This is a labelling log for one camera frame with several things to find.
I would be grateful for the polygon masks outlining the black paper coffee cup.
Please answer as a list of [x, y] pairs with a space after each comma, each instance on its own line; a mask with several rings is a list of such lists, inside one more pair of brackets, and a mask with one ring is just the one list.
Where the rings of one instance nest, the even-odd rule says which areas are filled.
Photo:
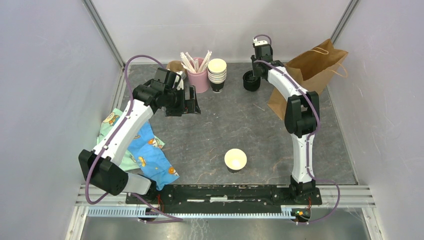
[[237, 173], [247, 164], [247, 155], [238, 148], [228, 150], [224, 155], [224, 163], [230, 173]]

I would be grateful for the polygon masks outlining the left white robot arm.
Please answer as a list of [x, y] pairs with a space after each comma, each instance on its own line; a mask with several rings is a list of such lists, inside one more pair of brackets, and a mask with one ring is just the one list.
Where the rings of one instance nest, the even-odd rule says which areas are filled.
[[184, 89], [151, 79], [147, 84], [138, 85], [132, 97], [112, 130], [92, 150], [83, 149], [78, 161], [86, 187], [93, 185], [113, 196], [138, 194], [145, 204], [151, 204], [157, 198], [152, 180], [122, 170], [120, 161], [136, 133], [158, 109], [165, 108], [167, 117], [200, 114], [201, 110], [193, 85], [189, 86], [189, 97], [186, 97]]

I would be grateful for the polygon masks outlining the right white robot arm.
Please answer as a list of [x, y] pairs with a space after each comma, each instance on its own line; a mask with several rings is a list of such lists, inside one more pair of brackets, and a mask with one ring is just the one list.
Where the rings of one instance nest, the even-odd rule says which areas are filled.
[[290, 76], [283, 63], [273, 60], [271, 44], [253, 44], [251, 56], [254, 79], [265, 79], [286, 100], [284, 125], [293, 142], [293, 170], [288, 189], [289, 199], [302, 204], [316, 189], [313, 177], [312, 150], [316, 131], [320, 128], [319, 95], [307, 91]]

